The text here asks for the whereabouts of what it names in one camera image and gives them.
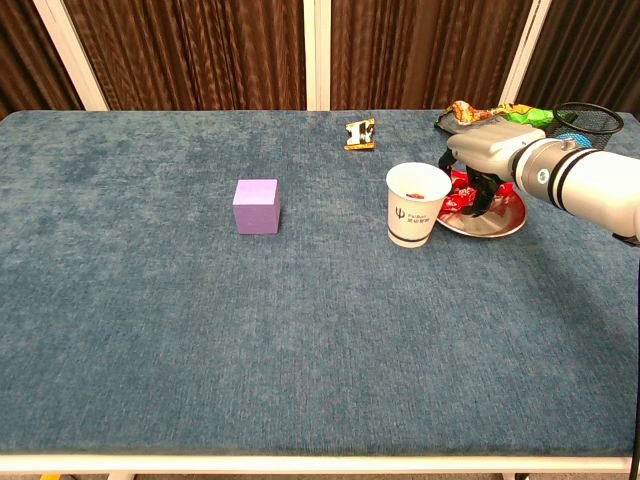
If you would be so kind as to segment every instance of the red candy wrapper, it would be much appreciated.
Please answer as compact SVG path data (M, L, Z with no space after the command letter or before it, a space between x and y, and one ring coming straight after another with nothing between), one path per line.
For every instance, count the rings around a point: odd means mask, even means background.
M469 186L469 177L465 172L453 170L451 172L451 184L453 193L447 195L440 212L458 212L462 207L473 205L476 198L476 189ZM495 197L506 197L513 192L513 183L503 183L498 188Z

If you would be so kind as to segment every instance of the purple cube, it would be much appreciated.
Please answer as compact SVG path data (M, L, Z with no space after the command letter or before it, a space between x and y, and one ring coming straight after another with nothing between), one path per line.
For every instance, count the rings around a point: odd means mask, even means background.
M238 233L278 233L280 194L278 180L238 180L233 197Z

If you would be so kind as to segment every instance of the black mesh basket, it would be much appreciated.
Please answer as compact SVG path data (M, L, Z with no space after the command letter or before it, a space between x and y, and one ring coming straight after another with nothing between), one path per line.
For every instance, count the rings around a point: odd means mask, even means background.
M572 138L579 147L604 148L611 135L622 130L620 115L592 103L567 102L553 108L547 137Z

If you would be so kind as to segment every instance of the white paper cup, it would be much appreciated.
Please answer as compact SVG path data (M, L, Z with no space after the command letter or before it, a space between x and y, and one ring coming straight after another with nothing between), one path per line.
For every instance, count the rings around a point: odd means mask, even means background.
M451 190L449 176L433 165L410 162L387 173L389 238L396 245L416 248L429 239L444 197ZM420 194L424 199L410 198Z

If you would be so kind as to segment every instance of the brown curtain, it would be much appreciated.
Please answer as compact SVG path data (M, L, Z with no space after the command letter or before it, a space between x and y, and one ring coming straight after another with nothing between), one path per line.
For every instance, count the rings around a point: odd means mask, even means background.
M333 0L331 108L497 105L531 0Z
M0 119L29 109L82 104L31 1L0 4Z
M640 1L554 0L518 101L583 101L640 115Z
M304 109L302 0L66 0L112 109Z

